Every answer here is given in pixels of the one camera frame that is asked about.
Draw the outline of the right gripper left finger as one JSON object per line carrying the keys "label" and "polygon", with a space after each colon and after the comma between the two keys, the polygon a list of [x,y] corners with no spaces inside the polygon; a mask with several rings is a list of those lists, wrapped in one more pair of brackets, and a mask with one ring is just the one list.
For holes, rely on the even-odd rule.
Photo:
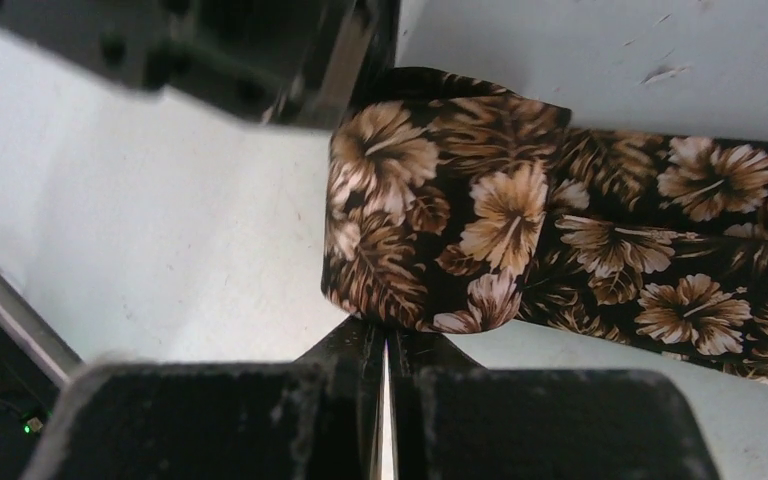
{"label": "right gripper left finger", "polygon": [[297,361],[324,374],[310,479],[381,477],[386,332],[349,317]]}

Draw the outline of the brown floral tie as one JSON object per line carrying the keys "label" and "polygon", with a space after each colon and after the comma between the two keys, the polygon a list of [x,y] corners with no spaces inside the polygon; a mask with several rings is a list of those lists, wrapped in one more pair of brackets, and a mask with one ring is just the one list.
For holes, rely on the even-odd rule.
{"label": "brown floral tie", "polygon": [[580,128],[430,68],[329,145],[321,289],[363,320],[519,320],[768,385],[768,141]]}

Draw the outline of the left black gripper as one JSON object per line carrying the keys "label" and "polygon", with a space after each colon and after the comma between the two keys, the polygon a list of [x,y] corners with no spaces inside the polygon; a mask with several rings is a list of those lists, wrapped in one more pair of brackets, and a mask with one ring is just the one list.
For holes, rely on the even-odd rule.
{"label": "left black gripper", "polygon": [[0,29],[107,82],[332,130],[391,69],[390,0],[3,0]]}

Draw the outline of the aluminium frame rail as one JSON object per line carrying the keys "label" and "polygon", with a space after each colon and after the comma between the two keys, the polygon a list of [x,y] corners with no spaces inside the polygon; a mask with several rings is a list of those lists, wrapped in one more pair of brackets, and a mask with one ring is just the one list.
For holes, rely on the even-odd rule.
{"label": "aluminium frame rail", "polygon": [[82,360],[0,275],[0,328],[58,388],[68,384]]}

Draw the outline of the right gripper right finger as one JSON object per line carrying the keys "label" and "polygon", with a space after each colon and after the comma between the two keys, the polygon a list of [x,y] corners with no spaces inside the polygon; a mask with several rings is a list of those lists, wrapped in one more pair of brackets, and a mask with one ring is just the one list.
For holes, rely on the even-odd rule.
{"label": "right gripper right finger", "polygon": [[394,477],[425,479],[426,455],[420,373],[431,367],[470,370],[480,363],[439,333],[390,330],[387,334]]}

